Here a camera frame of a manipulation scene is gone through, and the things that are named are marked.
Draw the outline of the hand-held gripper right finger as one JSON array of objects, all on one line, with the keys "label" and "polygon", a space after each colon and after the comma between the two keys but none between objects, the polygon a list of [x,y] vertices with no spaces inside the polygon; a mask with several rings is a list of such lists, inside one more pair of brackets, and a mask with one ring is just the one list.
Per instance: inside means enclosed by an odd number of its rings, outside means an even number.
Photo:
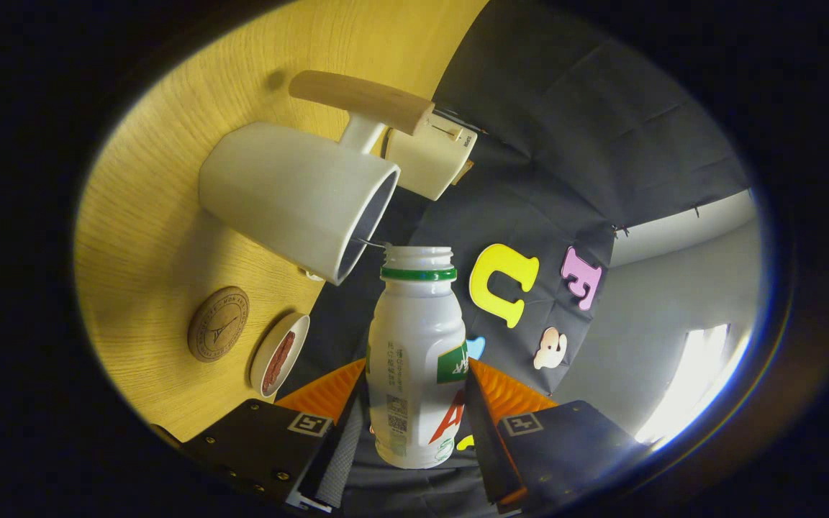
[{"label": "hand-held gripper right finger", "polygon": [[591,404],[557,404],[479,360],[469,362],[464,396],[486,497],[501,514],[565,508],[649,454]]}]

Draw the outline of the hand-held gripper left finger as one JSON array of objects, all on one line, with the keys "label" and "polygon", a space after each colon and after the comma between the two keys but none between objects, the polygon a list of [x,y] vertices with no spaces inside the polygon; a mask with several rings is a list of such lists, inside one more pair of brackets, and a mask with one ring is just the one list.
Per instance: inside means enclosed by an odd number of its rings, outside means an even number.
[{"label": "hand-held gripper left finger", "polygon": [[303,514],[335,514],[364,427],[365,360],[276,403],[257,398],[182,443],[184,455],[233,486]]}]

